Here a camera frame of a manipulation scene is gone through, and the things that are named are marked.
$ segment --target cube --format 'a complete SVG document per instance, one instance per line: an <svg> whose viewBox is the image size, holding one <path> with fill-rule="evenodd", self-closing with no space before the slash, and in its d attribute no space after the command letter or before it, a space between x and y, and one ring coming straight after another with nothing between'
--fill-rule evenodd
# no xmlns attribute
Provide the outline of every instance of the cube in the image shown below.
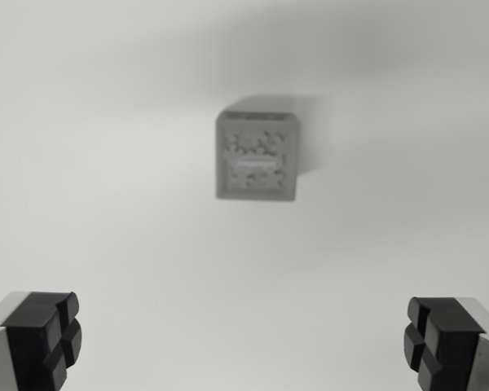
<svg viewBox="0 0 489 391"><path fill-rule="evenodd" d="M295 200L299 133L290 113L222 112L216 122L217 197Z"/></svg>

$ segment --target gray block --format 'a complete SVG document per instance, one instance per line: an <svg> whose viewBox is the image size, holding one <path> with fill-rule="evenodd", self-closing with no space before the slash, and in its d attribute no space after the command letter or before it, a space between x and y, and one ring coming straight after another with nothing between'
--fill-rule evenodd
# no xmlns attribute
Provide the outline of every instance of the gray block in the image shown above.
<svg viewBox="0 0 489 391"><path fill-rule="evenodd" d="M218 198L295 200L299 133L290 113L222 112L216 121Z"/></svg>

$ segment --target black gripper pad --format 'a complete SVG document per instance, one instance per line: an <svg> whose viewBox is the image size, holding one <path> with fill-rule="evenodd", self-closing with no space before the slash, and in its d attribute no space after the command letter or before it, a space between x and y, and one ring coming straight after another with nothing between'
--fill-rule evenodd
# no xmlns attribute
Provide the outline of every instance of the black gripper pad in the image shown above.
<svg viewBox="0 0 489 391"><path fill-rule="evenodd" d="M455 298L413 297L404 333L407 364L424 391L466 391L484 330Z"/></svg>
<svg viewBox="0 0 489 391"><path fill-rule="evenodd" d="M82 346L78 311L73 292L32 292L5 320L18 391L62 388Z"/></svg>

